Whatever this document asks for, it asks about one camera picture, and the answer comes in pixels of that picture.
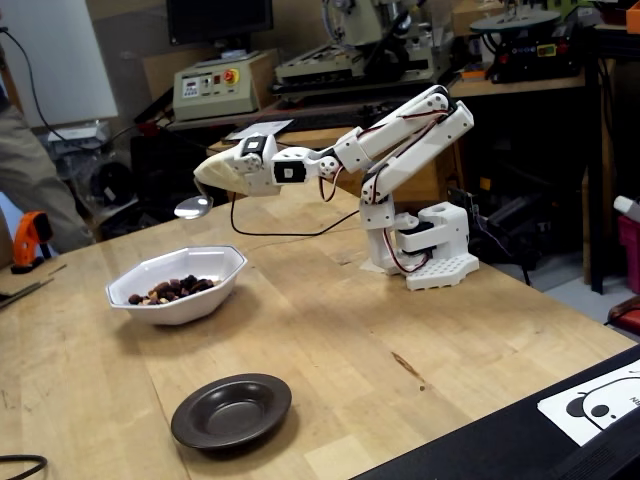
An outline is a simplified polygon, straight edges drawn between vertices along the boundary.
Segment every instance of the milling machine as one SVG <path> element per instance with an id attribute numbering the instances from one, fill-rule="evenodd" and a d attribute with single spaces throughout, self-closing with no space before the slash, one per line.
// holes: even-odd
<path id="1" fill-rule="evenodd" d="M 448 2 L 322 0 L 331 43 L 276 68 L 285 99 L 433 83 L 449 67 Z"/>

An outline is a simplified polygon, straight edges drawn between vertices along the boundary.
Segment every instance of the red emergency stop button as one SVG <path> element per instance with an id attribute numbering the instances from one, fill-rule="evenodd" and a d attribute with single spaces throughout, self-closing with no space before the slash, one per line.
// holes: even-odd
<path id="1" fill-rule="evenodd" d="M 240 72 L 238 72 L 235 68 L 230 68 L 225 70 L 222 74 L 222 78 L 224 79 L 224 83 L 227 85 L 235 85 L 238 83 L 238 78 L 240 77 Z"/>

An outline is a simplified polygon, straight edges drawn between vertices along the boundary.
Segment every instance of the black mat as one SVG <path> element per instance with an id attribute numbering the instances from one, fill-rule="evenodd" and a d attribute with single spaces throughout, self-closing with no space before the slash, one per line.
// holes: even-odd
<path id="1" fill-rule="evenodd" d="M 640 359 L 640 346 L 626 350 L 356 478 L 358 480 L 544 478 L 545 475 L 542 472 L 562 462 L 579 447 L 538 411 L 538 402 L 638 359 Z"/>

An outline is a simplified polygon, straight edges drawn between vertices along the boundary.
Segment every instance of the panda picture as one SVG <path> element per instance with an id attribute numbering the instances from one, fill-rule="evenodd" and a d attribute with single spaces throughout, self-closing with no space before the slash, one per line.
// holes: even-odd
<path id="1" fill-rule="evenodd" d="M 640 406 L 640 361 L 538 403 L 547 418 L 582 446 Z"/>

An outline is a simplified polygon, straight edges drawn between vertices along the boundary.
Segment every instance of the white bowl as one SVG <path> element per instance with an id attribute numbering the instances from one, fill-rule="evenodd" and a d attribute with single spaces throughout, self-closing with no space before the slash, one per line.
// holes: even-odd
<path id="1" fill-rule="evenodd" d="M 138 264 L 107 286 L 111 308 L 127 310 L 131 317 L 156 325 L 180 325 L 213 312 L 231 293 L 247 259 L 229 245 L 187 247 Z M 172 278 L 194 275 L 220 282 L 213 288 L 162 305 L 131 305 L 134 293 L 149 290 Z"/>

